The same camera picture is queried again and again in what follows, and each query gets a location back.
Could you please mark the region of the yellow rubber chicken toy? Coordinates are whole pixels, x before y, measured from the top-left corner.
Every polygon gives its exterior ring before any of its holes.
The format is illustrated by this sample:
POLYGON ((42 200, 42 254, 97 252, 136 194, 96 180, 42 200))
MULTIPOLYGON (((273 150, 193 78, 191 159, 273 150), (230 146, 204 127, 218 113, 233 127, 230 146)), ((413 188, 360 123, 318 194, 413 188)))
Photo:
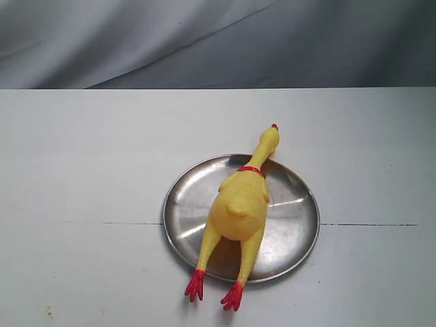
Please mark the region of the yellow rubber chicken toy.
POLYGON ((279 128, 273 123, 260 136, 260 142, 248 163, 219 186, 207 217, 198 263, 185 290, 191 302, 203 299, 203 281, 208 261, 219 241, 226 238, 240 243, 241 261, 236 282, 221 299, 221 304, 226 311, 239 309, 246 282, 260 250, 270 202, 266 177, 261 167, 278 144, 279 128))

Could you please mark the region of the round stainless steel plate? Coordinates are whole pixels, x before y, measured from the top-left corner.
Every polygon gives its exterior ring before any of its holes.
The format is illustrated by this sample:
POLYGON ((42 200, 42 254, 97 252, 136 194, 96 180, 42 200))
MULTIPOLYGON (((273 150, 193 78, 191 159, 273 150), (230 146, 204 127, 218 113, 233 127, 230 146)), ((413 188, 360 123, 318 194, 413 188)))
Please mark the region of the round stainless steel plate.
MULTIPOLYGON (((167 193, 161 211, 163 229, 170 248, 188 267, 197 265, 207 216, 220 183, 249 158, 231 154, 197 163, 182 173, 167 193)), ((250 283, 270 281, 299 267, 314 248, 320 231, 317 202, 304 181, 270 159, 262 171, 270 202, 250 283)))

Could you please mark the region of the grey backdrop cloth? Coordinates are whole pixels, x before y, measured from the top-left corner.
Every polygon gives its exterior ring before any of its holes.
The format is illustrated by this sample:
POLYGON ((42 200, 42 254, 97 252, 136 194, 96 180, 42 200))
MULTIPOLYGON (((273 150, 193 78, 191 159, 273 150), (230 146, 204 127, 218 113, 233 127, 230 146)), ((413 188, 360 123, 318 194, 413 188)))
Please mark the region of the grey backdrop cloth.
POLYGON ((434 84, 434 1, 1 2, 3 89, 434 84))

